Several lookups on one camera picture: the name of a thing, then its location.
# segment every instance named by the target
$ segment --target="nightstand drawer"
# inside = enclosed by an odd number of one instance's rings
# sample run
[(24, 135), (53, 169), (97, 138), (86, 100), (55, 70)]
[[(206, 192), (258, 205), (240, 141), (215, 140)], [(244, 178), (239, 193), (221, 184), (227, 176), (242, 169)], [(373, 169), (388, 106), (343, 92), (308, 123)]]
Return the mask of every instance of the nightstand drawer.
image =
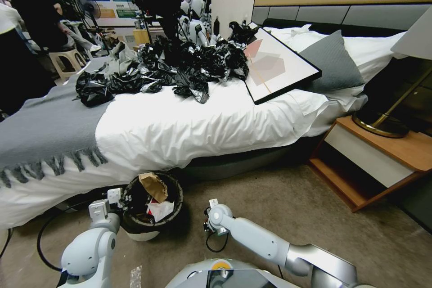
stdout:
[(336, 124), (324, 139), (384, 186), (391, 187), (414, 172)]

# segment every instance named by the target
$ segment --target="bed frame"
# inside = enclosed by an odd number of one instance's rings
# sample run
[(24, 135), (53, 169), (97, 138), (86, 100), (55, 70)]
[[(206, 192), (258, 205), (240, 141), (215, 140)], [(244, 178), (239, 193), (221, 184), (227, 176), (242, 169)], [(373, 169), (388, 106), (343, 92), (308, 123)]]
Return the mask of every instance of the bed frame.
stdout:
[[(407, 30), (431, 4), (432, 0), (254, 0), (252, 21), (277, 28), (311, 23), (310, 30), (323, 34), (341, 29), (343, 36), (386, 37)], [(320, 138), (303, 137), (285, 147), (196, 158), (173, 172), (188, 179), (217, 180), (277, 161), (301, 162)]]

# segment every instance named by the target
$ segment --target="plastic stool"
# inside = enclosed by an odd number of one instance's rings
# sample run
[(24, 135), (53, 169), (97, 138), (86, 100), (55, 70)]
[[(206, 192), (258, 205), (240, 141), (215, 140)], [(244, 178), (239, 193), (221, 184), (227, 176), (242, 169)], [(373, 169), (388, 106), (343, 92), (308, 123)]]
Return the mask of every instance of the plastic stool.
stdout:
[[(65, 80), (65, 79), (71, 77), (72, 75), (74, 75), (78, 71), (80, 71), (84, 66), (86, 66), (85, 60), (81, 56), (80, 52), (78, 52), (76, 49), (72, 49), (72, 50), (65, 51), (65, 52), (51, 52), (51, 53), (49, 53), (49, 55), (50, 55), (49, 58), (53, 62), (53, 65), (54, 65), (55, 69), (57, 70), (58, 75), (60, 76), (60, 78), (62, 80)], [(60, 67), (60, 65), (57, 61), (58, 59), (61, 60), (60, 57), (62, 57), (62, 56), (69, 61), (69, 63), (72, 65), (72, 67), (75, 69), (75, 71), (64, 72), (62, 70), (62, 68)]]

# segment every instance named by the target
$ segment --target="crumpled black plastic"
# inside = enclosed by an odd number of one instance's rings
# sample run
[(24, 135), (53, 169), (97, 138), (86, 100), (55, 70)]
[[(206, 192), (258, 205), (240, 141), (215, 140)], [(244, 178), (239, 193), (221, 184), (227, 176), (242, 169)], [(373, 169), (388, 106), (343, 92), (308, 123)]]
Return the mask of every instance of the crumpled black plastic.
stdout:
[(109, 90), (114, 94), (137, 93), (146, 80), (137, 68), (130, 68), (127, 73), (115, 72), (110, 76)]
[(101, 73), (84, 72), (76, 83), (76, 91), (90, 107), (112, 100), (112, 94), (155, 93), (163, 86), (173, 85), (176, 95), (193, 95), (203, 104), (209, 98), (209, 81), (226, 82), (231, 77), (245, 80), (248, 76), (243, 49), (257, 29), (242, 28), (237, 23), (230, 26), (233, 28), (230, 40), (219, 38), (209, 47), (157, 37), (151, 45), (140, 45), (138, 62), (133, 62), (127, 73), (105, 78)]
[(75, 90), (81, 102), (87, 107), (93, 107), (114, 99), (108, 90), (108, 80), (101, 73), (83, 72), (77, 79)]
[(200, 104), (205, 104), (209, 98), (208, 83), (199, 70), (190, 68), (186, 71), (179, 70), (175, 76), (177, 86), (173, 88), (176, 95), (189, 97), (193, 95)]
[(237, 43), (248, 44), (252, 37), (258, 32), (259, 26), (254, 29), (249, 26), (242, 27), (238, 22), (233, 21), (229, 23), (229, 27), (233, 30), (228, 40), (235, 41)]

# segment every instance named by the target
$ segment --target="table lamp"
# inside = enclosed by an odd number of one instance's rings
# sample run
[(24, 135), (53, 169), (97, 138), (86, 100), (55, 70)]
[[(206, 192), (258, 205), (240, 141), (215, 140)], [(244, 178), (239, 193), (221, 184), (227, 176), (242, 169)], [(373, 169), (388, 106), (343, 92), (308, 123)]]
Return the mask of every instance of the table lamp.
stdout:
[[(420, 59), (432, 60), (432, 6), (394, 44), (391, 51)], [(365, 130), (381, 136), (404, 137), (409, 132), (408, 127), (398, 119), (390, 116), (390, 114), (431, 72), (432, 64), (385, 113), (360, 110), (352, 116), (352, 120)]]

